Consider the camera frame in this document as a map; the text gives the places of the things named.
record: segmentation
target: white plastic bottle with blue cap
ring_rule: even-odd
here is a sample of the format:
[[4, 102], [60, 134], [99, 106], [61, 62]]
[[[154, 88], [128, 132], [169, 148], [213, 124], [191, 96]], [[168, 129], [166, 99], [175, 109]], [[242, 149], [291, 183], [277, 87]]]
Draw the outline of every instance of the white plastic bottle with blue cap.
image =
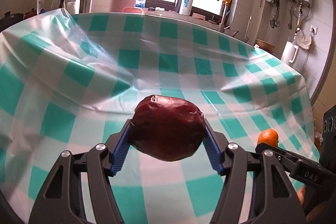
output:
[[182, 0], [180, 14], [190, 16], [193, 0]]

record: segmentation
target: metal bolt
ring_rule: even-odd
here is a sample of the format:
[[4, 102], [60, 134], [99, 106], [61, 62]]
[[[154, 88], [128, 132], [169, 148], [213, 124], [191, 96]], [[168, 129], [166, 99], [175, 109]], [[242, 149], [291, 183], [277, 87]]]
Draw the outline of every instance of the metal bolt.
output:
[[106, 148], [106, 145], [104, 145], [103, 143], [100, 143], [100, 144], [96, 145], [96, 149], [99, 150], [99, 151], [104, 150], [105, 148]]
[[63, 152], [61, 153], [61, 156], [62, 156], [63, 158], [69, 157], [69, 156], [70, 156], [70, 151], [68, 151], [68, 150], [63, 151]]
[[272, 157], [273, 156], [273, 152], [271, 150], [268, 150], [268, 149], [264, 151], [264, 154], [267, 157]]
[[231, 150], [236, 150], [238, 148], [238, 145], [236, 143], [229, 143], [227, 146]]

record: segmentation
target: orange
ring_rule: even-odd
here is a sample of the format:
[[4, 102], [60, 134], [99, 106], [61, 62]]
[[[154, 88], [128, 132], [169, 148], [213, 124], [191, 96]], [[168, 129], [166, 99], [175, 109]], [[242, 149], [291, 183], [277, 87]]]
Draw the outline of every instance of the orange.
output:
[[271, 146], [278, 147], [279, 136], [273, 129], [266, 129], [260, 133], [258, 138], [258, 144], [267, 143]]

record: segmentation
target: wooden bowl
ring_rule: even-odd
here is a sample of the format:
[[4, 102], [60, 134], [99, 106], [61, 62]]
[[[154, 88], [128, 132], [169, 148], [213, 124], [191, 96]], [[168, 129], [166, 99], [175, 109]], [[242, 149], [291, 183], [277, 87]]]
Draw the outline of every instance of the wooden bowl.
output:
[[262, 41], [262, 40], [259, 40], [259, 39], [257, 39], [255, 41], [254, 45], [256, 45], [256, 44], [259, 46], [259, 48], [261, 48], [262, 50], [264, 50], [264, 51], [266, 51], [270, 54], [273, 54], [276, 50], [276, 48], [273, 45], [268, 44], [265, 41]]

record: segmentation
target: green and white checkered tablecloth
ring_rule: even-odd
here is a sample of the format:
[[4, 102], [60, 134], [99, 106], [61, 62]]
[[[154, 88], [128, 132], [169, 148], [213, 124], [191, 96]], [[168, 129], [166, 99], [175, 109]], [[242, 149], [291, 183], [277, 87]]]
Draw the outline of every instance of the green and white checkered tablecloth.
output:
[[[0, 187], [16, 213], [28, 221], [63, 150], [105, 142], [151, 94], [193, 102], [214, 130], [246, 150], [273, 128], [280, 147], [318, 157], [305, 80], [272, 55], [183, 21], [55, 10], [0, 34]], [[111, 184], [126, 224], [206, 224], [223, 178], [203, 146], [176, 162], [131, 148]], [[241, 221], [251, 187], [248, 175]]]

